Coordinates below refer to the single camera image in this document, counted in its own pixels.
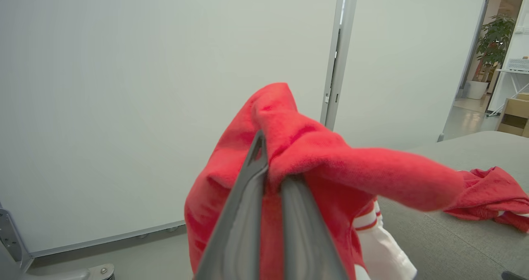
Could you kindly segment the cardboard box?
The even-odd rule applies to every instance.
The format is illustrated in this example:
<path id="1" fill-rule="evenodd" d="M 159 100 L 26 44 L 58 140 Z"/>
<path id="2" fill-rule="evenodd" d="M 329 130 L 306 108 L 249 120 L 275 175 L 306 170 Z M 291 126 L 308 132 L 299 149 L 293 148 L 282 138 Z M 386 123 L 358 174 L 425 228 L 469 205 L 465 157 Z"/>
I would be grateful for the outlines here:
<path id="1" fill-rule="evenodd" d="M 529 92 L 506 99 L 496 131 L 529 138 Z"/>

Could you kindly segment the white box device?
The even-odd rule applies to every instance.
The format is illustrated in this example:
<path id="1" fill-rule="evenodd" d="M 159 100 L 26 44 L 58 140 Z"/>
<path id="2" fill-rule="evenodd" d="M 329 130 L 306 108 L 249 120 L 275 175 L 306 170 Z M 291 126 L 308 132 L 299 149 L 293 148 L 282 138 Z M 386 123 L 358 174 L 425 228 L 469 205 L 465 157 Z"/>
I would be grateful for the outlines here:
<path id="1" fill-rule="evenodd" d="M 529 58 L 509 58 L 505 69 L 512 71 L 529 72 Z"/>

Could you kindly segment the red garment with white stripes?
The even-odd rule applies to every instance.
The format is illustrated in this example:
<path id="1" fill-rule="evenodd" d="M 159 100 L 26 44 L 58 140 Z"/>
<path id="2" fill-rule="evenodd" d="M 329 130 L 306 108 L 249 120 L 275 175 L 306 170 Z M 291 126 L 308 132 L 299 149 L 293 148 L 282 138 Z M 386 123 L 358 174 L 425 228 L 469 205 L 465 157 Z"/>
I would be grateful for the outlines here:
<path id="1" fill-rule="evenodd" d="M 493 220 L 529 235 L 529 195 L 506 171 L 457 171 L 417 154 L 352 148 L 302 115 L 286 83 L 255 92 L 195 180 L 184 207 L 194 275 L 257 131 L 266 137 L 259 280 L 285 280 L 280 186 L 306 181 L 349 280 L 414 280 L 417 269 L 385 230 L 378 197 L 466 221 Z"/>

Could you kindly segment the white plant pot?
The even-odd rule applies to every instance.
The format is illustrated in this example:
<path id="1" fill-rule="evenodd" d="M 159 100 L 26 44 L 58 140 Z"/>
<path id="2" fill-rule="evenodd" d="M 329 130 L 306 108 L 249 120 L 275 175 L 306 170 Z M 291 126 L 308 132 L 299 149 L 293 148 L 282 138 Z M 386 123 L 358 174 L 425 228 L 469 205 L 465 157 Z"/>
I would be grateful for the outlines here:
<path id="1" fill-rule="evenodd" d="M 468 80 L 465 83 L 465 97 L 473 100 L 480 100 L 486 94 L 489 83 Z"/>

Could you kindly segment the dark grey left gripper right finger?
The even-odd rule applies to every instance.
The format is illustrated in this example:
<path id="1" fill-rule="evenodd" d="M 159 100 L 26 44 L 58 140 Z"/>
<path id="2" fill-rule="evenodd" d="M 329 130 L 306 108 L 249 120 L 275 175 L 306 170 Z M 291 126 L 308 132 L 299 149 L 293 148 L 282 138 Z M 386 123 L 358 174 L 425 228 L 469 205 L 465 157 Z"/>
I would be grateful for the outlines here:
<path id="1" fill-rule="evenodd" d="M 319 207 L 301 176 L 280 186 L 284 280 L 349 280 Z"/>

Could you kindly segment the grey partition foot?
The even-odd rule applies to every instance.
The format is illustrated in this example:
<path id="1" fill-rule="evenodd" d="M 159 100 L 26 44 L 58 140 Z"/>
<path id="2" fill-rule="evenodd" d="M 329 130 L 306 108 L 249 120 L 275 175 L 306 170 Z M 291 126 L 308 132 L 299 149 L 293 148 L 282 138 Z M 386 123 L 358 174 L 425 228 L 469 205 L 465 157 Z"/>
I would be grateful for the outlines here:
<path id="1" fill-rule="evenodd" d="M 113 264 L 83 268 L 58 274 L 34 275 L 23 272 L 0 243 L 0 280 L 115 280 Z"/>

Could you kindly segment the grey partition bottom rail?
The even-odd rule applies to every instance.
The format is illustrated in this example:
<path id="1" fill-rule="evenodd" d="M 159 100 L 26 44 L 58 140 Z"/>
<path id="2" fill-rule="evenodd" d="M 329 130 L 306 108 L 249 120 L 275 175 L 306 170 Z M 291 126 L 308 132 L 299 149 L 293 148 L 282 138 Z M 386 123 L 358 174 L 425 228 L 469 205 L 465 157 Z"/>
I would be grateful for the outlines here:
<path id="1" fill-rule="evenodd" d="M 177 222 L 172 222 L 172 223 L 159 225 L 159 226 L 156 226 L 156 227 L 150 227 L 150 228 L 145 228 L 145 229 L 141 229 L 141 230 L 137 230 L 137 231 L 127 232 L 127 233 L 123 233 L 123 234 L 120 234 L 120 235 L 112 235 L 112 236 L 106 237 L 106 238 L 101 238 L 101 239 L 96 239 L 96 240 L 91 240 L 91 241 L 85 241 L 85 242 L 81 242 L 81 243 L 78 243 L 78 244 L 71 244 L 71 245 L 68 245 L 68 246 L 61 246 L 61 247 L 46 249 L 46 250 L 42 250 L 42 251 L 29 252 L 29 256 L 31 258 L 38 258 L 38 257 L 49 256 L 49 255 L 55 255 L 55 254 L 58 254 L 58 253 L 61 253 L 61 252 L 68 252 L 68 251 L 83 249 L 83 248 L 87 248 L 87 247 L 91 247 L 91 246 L 97 246 L 97 245 L 101 245 L 101 244 L 108 244 L 110 242 L 130 239 L 130 238 L 134 238 L 134 237 L 138 237 L 138 236 L 142 236 L 142 235 L 149 235 L 151 233 L 155 233 L 155 232 L 158 232 L 158 231 L 177 229 L 178 227 L 184 226 L 185 224 L 186 224 L 185 221 L 181 220 L 181 221 L 177 221 Z"/>

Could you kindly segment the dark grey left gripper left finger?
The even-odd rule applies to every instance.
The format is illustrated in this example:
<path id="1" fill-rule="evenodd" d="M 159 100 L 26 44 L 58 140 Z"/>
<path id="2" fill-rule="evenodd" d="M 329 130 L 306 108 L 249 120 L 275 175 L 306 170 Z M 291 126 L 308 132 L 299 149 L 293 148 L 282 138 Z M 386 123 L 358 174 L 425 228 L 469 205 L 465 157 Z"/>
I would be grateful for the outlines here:
<path id="1" fill-rule="evenodd" d="M 194 280 L 259 280 L 266 137 L 257 131 Z"/>

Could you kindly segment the green potted plant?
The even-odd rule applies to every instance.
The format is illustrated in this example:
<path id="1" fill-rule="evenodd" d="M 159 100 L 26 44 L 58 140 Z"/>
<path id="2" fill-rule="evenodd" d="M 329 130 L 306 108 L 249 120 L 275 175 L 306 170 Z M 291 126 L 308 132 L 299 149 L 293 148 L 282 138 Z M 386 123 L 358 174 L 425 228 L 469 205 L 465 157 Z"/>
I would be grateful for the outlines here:
<path id="1" fill-rule="evenodd" d="M 507 14 L 498 14 L 491 19 L 481 27 L 482 35 L 476 48 L 479 63 L 472 78 L 474 81 L 485 82 L 491 70 L 503 63 L 515 29 L 516 21 Z"/>

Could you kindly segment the grey partition double post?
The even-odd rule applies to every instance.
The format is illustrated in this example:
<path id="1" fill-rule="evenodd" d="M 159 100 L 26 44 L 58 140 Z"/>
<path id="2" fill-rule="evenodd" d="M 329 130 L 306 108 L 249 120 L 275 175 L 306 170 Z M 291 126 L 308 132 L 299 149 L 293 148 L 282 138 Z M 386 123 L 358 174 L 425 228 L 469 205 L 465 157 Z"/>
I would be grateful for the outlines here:
<path id="1" fill-rule="evenodd" d="M 333 22 L 320 122 L 333 130 L 345 76 L 357 0 L 338 0 Z"/>

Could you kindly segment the grey partition corner post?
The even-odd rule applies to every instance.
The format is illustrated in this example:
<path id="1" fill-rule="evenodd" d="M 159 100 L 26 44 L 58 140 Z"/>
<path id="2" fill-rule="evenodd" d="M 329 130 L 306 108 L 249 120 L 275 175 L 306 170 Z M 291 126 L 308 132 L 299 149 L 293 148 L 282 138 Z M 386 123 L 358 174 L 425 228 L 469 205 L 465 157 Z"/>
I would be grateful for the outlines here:
<path id="1" fill-rule="evenodd" d="M 25 248 L 17 226 L 8 210 L 0 204 L 0 243 L 15 261 L 22 272 L 26 272 L 33 262 Z"/>

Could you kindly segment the white table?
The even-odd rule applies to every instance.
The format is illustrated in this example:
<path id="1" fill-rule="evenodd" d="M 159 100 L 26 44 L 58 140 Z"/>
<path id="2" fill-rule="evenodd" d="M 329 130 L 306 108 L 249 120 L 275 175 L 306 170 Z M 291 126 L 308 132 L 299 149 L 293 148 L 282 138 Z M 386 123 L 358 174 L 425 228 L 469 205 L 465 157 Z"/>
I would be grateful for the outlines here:
<path id="1" fill-rule="evenodd" d="M 499 69 L 491 99 L 485 111 L 487 117 L 497 116 L 508 98 L 516 98 L 521 92 L 529 92 L 529 71 Z"/>

